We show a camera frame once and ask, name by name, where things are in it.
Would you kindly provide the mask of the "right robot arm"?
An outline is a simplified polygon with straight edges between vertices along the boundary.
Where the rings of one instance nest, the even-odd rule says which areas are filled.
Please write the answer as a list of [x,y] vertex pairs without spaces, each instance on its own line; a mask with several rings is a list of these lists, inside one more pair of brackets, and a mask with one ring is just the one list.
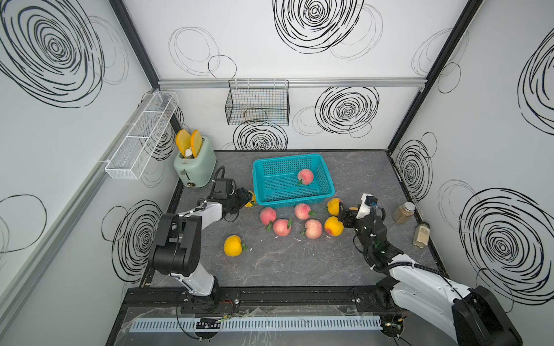
[[522,345],[523,339],[495,295],[470,288],[417,263],[388,241],[386,213],[372,195],[356,210],[338,204],[338,221],[353,229],[370,268],[384,275],[376,302],[408,310],[450,336],[458,345]]

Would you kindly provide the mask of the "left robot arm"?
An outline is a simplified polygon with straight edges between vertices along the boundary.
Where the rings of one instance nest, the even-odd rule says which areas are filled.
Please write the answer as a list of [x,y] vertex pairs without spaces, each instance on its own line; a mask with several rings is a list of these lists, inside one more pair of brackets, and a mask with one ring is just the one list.
[[207,198],[180,213],[164,214],[156,230],[148,266],[185,287],[180,301],[206,312],[219,308],[219,282],[201,264],[202,231],[227,215],[238,215],[253,194],[227,178],[216,178]]

